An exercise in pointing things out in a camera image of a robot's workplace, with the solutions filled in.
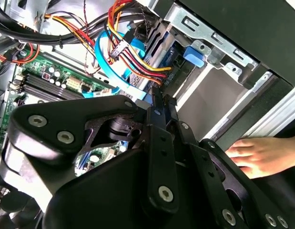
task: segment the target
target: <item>silver screw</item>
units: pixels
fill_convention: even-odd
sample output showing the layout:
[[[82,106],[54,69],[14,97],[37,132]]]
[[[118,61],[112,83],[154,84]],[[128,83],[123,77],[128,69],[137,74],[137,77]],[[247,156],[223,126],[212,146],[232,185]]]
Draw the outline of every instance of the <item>silver screw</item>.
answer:
[[[234,215],[228,209],[223,210],[223,217],[225,221],[227,221],[231,226],[236,225],[236,219]]]
[[[22,51],[20,51],[20,55],[21,55],[21,56],[26,56],[26,55],[27,55],[27,52],[24,51],[24,50],[22,50]]]
[[[158,111],[158,110],[155,110],[154,112],[155,112],[157,115],[161,115],[160,111]]]
[[[172,191],[167,186],[160,186],[158,189],[159,196],[161,199],[163,199],[165,202],[172,202],[174,199],[174,195]]]
[[[71,144],[72,142],[74,142],[74,136],[73,136],[73,134],[71,134],[68,131],[60,131],[57,134],[57,139],[60,142],[63,142],[65,144]]]
[[[288,228],[288,224],[281,216],[277,216],[278,221],[282,224],[284,228]]]
[[[125,105],[127,105],[127,106],[129,106],[129,107],[132,107],[132,103],[130,103],[130,102],[128,102],[128,101],[125,102]]]
[[[189,126],[188,126],[186,123],[182,123],[182,126],[183,126],[186,130],[189,129]]]
[[[209,146],[210,146],[211,148],[215,148],[213,142],[208,142],[208,144],[209,144]]]
[[[272,218],[271,215],[266,214],[265,217],[266,217],[266,220],[268,221],[268,223],[269,223],[271,226],[276,227],[276,221],[275,221],[274,218]]]
[[[265,74],[265,75],[263,76],[263,80],[268,80],[268,78],[269,78],[269,74]]]
[[[28,121],[35,127],[43,127],[48,123],[47,119],[40,115],[32,115],[29,117]]]

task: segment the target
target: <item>finger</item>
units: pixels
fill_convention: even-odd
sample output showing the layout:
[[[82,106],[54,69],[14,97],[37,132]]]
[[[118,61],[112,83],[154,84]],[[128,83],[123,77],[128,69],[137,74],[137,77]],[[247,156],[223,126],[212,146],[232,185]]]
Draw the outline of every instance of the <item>finger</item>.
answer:
[[[240,168],[243,173],[245,173],[247,175],[247,177],[249,177],[250,179],[256,178],[256,176],[254,175],[254,171],[252,168],[250,167],[242,167]]]
[[[231,160],[239,167],[256,167],[250,156],[233,157]]]
[[[254,146],[254,138],[240,139],[236,141],[231,147],[250,147]]]
[[[251,156],[254,154],[253,147],[236,147],[230,148],[226,151],[229,157]]]

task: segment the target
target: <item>human hand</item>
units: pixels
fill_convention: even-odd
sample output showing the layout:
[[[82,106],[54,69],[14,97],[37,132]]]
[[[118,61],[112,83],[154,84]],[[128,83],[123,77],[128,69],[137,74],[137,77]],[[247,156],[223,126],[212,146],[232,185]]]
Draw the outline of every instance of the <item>human hand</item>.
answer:
[[[295,166],[295,137],[241,139],[226,153],[250,179],[265,177]]]

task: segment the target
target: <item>motherboard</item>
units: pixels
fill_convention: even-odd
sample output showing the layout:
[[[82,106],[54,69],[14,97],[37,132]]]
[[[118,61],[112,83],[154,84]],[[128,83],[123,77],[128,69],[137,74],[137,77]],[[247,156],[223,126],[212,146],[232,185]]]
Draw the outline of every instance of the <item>motherboard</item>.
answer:
[[[17,107],[25,104],[84,99],[83,94],[109,91],[110,87],[106,87],[104,81],[79,74],[43,56],[17,66],[1,111],[0,152],[4,147],[10,115]],[[76,174],[81,175],[125,151],[123,144],[118,142],[113,147],[98,148],[78,156]]]

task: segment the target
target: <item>blue plastic latch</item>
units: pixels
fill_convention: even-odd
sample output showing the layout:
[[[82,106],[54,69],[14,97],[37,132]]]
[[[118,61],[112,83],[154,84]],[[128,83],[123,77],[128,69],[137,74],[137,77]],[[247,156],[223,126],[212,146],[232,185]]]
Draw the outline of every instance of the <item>blue plastic latch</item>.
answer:
[[[186,48],[183,54],[183,58],[191,62],[192,64],[195,64],[199,68],[203,67],[204,65],[203,55],[191,46],[188,46]]]

